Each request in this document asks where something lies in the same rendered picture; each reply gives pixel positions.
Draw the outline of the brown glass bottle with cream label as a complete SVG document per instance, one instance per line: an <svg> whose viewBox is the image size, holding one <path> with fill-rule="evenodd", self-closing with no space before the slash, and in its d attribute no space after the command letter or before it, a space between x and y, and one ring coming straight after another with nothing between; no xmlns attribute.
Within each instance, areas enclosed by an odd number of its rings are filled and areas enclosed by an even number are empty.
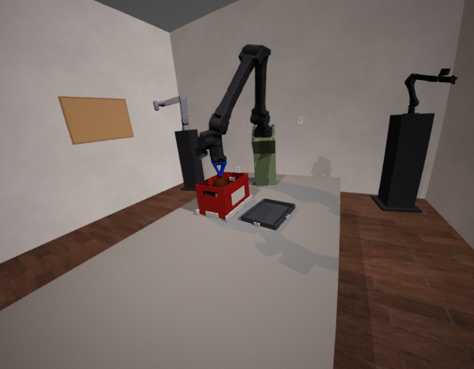
<svg viewBox="0 0 474 369"><path fill-rule="evenodd" d="M219 176L218 172L217 172L217 175L218 175L218 178L214 182L214 187L224 188L226 185L228 185L227 180L223 178L222 176ZM217 197L217 192L215 192L215 196Z"/></svg>

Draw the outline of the red crate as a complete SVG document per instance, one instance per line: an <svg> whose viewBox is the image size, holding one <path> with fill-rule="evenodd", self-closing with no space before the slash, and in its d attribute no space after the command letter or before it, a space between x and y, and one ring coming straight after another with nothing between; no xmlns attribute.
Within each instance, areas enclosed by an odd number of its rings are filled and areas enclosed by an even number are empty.
<svg viewBox="0 0 474 369"><path fill-rule="evenodd" d="M219 214L219 218L225 216L234 208L241 204L249 196L249 174L223 172L222 177L229 181L229 177L240 177L224 188L214 187L214 182L218 178L215 175L195 185L199 203L200 214L205 215L206 211ZM206 186L211 185L211 186ZM217 192L217 197L204 195L206 191Z"/></svg>

